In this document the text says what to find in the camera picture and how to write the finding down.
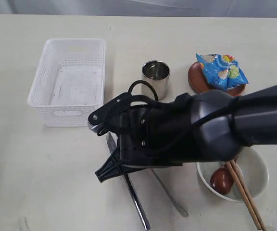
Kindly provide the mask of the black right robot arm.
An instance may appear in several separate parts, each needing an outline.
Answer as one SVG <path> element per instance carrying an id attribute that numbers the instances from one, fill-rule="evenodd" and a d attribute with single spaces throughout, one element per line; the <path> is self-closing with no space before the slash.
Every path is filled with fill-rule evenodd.
<path id="1" fill-rule="evenodd" d="M 88 117 L 98 136 L 117 135 L 117 146 L 96 171 L 99 181 L 148 168 L 234 159 L 243 147 L 277 144 L 277 85 L 245 96 L 220 90 L 170 103 L 129 90 Z"/>

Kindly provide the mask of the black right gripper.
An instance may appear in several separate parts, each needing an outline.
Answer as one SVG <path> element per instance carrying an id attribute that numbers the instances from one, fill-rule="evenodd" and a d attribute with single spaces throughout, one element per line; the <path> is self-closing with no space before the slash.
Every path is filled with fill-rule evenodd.
<path id="1" fill-rule="evenodd" d="M 125 109 L 120 114 L 121 126 L 130 129 L 119 135 L 120 160 L 131 168 L 166 168 L 182 166 L 173 159 L 177 151 L 167 148 L 182 132 L 183 110 L 147 108 Z M 116 154 L 111 154 L 95 172 L 100 183 L 128 174 Z"/>

